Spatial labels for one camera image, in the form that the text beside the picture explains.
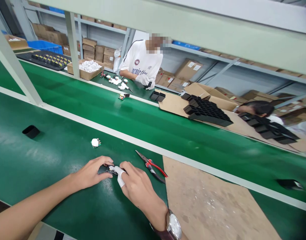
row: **watch face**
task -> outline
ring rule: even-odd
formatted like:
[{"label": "watch face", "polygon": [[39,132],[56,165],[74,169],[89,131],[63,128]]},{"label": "watch face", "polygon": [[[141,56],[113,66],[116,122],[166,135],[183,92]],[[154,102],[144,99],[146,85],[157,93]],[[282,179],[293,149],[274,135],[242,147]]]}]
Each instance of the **watch face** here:
[{"label": "watch face", "polygon": [[173,236],[176,237],[176,239],[180,239],[182,237],[182,230],[180,228],[179,221],[174,214],[169,216],[169,225]]}]

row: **black hair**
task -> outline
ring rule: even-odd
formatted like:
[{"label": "black hair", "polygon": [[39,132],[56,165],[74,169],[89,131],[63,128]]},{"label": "black hair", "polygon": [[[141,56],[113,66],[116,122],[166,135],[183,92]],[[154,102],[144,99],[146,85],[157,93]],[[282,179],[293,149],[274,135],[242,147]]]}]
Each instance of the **black hair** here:
[{"label": "black hair", "polygon": [[263,115],[266,113],[265,117],[269,117],[273,111],[275,110],[274,106],[272,106],[269,102],[266,101],[252,101],[243,103],[241,106],[250,106],[254,109],[256,115]]}]

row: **wristwatch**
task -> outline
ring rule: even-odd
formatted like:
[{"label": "wristwatch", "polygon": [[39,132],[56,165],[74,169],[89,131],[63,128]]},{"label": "wristwatch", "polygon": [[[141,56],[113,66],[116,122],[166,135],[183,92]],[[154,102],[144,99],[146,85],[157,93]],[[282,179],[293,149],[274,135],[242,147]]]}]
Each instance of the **wristwatch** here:
[{"label": "wristwatch", "polygon": [[182,229],[175,214],[169,209],[166,214],[166,230],[158,231],[150,223],[154,232],[163,240],[180,240],[182,238]]}]

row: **red-handled pliers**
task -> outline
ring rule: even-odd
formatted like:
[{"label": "red-handled pliers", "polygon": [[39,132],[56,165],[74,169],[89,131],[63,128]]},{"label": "red-handled pliers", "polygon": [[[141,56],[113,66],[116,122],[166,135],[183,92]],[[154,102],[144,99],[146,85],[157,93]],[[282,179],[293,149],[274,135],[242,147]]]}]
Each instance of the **red-handled pliers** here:
[{"label": "red-handled pliers", "polygon": [[145,166],[150,170],[150,172],[154,175],[154,177],[165,184],[165,180],[162,179],[159,175],[156,174],[153,167],[156,167],[163,175],[164,177],[168,177],[166,172],[164,172],[159,166],[157,166],[151,159],[147,159],[143,154],[139,153],[137,150],[135,150],[137,154],[141,157],[141,159],[145,162]]}]

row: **person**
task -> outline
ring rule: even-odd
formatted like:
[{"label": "person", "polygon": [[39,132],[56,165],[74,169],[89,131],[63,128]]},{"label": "person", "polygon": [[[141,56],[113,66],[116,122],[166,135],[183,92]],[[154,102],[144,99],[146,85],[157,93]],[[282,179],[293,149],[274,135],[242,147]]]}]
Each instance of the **person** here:
[{"label": "person", "polygon": [[[45,188],[0,213],[0,240],[20,239],[32,229],[61,201],[71,194],[98,184],[110,173],[98,174],[101,165],[114,165],[110,157],[101,156],[90,160],[79,171]],[[121,177],[125,183],[122,191],[138,207],[158,232],[165,234],[166,216],[169,209],[155,193],[147,174],[130,162],[122,162]]]},{"label": "person", "polygon": [[271,122],[276,122],[279,123],[280,125],[284,125],[283,120],[281,120],[279,117],[271,115],[274,110],[275,110],[274,106],[267,101],[252,101],[240,105],[236,109],[235,113],[239,114],[247,112],[252,115],[257,115],[259,117],[268,118]]},{"label": "person", "polygon": [[152,34],[149,40],[136,40],[132,43],[120,64],[120,75],[148,86],[146,90],[155,87],[155,79],[162,63],[163,54],[160,52],[165,37]]}]

